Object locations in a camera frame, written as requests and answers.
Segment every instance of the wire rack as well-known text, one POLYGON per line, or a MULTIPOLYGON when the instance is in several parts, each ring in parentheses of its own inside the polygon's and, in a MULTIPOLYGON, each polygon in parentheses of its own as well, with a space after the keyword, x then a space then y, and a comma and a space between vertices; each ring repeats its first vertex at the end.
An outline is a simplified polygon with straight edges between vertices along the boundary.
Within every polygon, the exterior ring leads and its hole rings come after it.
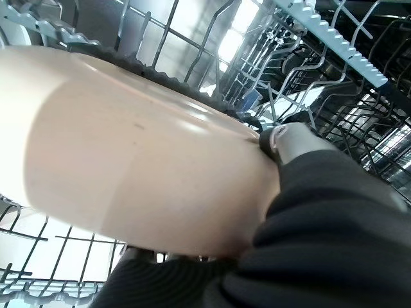
MULTIPOLYGON (((77 1, 72 3, 69 22, 61 21, 67 6, 63 2, 0 1, 15 4, 16 12, 24 11, 37 20, 42 19, 44 6, 48 7, 47 12, 57 12, 48 14, 48 23, 41 24, 50 25, 48 35, 41 36, 45 46, 70 50, 72 42, 101 45, 76 32, 82 18, 77 1)), ((141 27, 132 54, 135 58, 145 44, 146 29, 150 25, 158 27, 162 34, 152 61, 146 65, 159 65, 167 38, 173 35, 195 49, 186 71, 175 76, 180 81, 199 90, 214 86, 212 96, 233 106, 240 119, 258 120, 258 125, 245 123, 255 130, 290 121, 308 123, 410 202, 408 115, 275 2, 250 0, 258 12, 242 33, 241 44, 231 60, 218 52, 223 38, 211 42, 211 36, 219 17, 230 10, 235 12, 240 0, 228 0, 211 14, 200 43, 171 27, 181 5, 179 0, 174 0, 165 23, 151 12, 130 5, 130 0, 115 2, 122 5, 122 10, 116 39, 109 46, 114 51, 119 51, 126 39, 126 17, 130 13, 138 16, 141 27), (225 71, 220 69, 221 64, 226 65, 225 71), (198 71, 199 77, 193 78, 198 71)), ((324 12, 323 17, 411 98, 411 19, 390 17, 390 23, 381 23, 385 19, 372 16, 380 3, 377 1, 357 20, 345 7, 346 1, 332 3, 332 11, 324 12)), ((35 23, 21 18, 14 21, 42 32, 35 23)), ((86 307, 116 265, 124 246, 121 241, 48 218, 0 196, 0 306, 57 307, 53 304, 62 302, 58 307, 86 307)))

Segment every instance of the sleeve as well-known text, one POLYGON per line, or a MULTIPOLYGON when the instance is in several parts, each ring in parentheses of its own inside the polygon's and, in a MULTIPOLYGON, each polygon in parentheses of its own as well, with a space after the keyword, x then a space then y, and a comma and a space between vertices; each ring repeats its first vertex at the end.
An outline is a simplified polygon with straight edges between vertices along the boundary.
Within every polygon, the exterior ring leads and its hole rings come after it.
POLYGON ((304 154, 238 269, 204 307, 410 307, 411 219, 391 187, 343 153, 304 154))

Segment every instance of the dishwasher rack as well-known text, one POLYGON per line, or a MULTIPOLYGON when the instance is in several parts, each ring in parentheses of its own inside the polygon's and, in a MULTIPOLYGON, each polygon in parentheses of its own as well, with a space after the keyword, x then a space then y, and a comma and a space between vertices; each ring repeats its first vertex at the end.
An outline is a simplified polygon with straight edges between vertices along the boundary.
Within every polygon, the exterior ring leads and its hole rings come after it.
MULTIPOLYGON (((69 22, 60 20, 65 8, 54 0, 0 0, 0 12, 9 21, 40 33, 45 46, 92 54, 133 73, 149 72, 146 78, 211 105, 257 131, 292 121, 307 123, 368 172, 388 182, 410 204, 409 114, 275 1, 249 0, 258 11, 231 60, 210 49, 209 36, 219 16, 238 9, 242 1, 228 0, 215 11, 201 44, 171 27, 179 0, 174 0, 167 23, 131 6, 130 0, 116 2, 123 6, 117 37, 113 46, 105 47, 76 32, 82 16, 76 0, 69 22), (42 17, 44 5, 58 13, 42 17), (137 34, 137 49, 125 60, 119 47, 130 12, 140 16, 143 24, 137 34), (149 24, 163 33, 153 61, 143 64, 138 61, 138 52, 149 24), (155 71, 168 35, 197 49, 179 80, 155 71), (205 56, 209 63, 200 80, 193 83, 192 74, 205 56), (211 97, 198 90, 209 91, 211 97)), ((333 12, 324 12, 323 18, 350 38, 349 45, 411 99, 411 18, 387 17, 381 23, 372 16, 383 2, 376 1, 359 21, 345 7, 345 0, 332 2, 333 12)), ((1 31, 0 40, 7 45, 1 31)), ((55 302, 86 307, 125 247, 121 241, 61 223, 6 196, 0 196, 0 243, 0 307, 2 303, 4 307, 54 307, 55 302)), ((159 257, 159 262, 165 261, 164 255, 159 257)))

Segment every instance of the beige plate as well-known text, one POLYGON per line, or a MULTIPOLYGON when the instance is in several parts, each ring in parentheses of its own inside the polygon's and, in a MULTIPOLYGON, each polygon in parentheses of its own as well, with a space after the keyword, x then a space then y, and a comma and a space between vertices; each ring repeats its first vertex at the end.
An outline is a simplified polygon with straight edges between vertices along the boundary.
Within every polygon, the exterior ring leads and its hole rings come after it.
POLYGON ((155 250, 230 255, 278 193, 258 135, 90 56, 0 52, 0 192, 155 250))

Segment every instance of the dishwasher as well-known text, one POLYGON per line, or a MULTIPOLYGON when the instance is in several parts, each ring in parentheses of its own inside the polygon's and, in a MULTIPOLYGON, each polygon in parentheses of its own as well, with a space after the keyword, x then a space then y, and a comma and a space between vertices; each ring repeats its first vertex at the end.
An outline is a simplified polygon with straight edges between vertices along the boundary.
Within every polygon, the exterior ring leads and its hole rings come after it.
MULTIPOLYGON (((306 123, 411 206, 410 0, 0 0, 8 45, 94 56, 256 132, 306 123)), ((126 248, 0 195, 0 307, 88 307, 126 248)))

